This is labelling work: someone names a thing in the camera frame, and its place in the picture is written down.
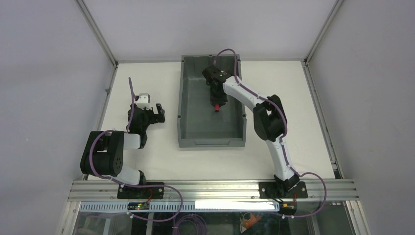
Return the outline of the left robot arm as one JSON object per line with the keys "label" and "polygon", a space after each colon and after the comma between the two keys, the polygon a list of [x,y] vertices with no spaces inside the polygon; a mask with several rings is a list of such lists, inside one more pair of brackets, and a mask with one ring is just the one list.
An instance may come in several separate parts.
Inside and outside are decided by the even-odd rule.
{"label": "left robot arm", "polygon": [[81,158],[82,173],[108,179],[124,186],[147,184],[141,170],[124,164],[125,150],[143,149],[147,143],[147,129],[165,122],[165,110],[160,103],[153,107],[134,104],[128,111],[126,131],[91,131]]}

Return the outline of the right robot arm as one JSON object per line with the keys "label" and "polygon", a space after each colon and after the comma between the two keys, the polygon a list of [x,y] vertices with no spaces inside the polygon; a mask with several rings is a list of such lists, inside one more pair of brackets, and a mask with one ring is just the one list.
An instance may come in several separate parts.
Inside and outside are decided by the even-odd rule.
{"label": "right robot arm", "polygon": [[205,68],[202,75],[210,87],[210,103],[216,112],[227,103],[228,96],[251,110],[255,133],[266,142],[274,164],[275,185],[269,191],[270,196],[287,195],[300,178],[285,146],[287,118],[280,98],[277,95],[262,97],[245,86],[236,74],[220,70],[215,65]]}

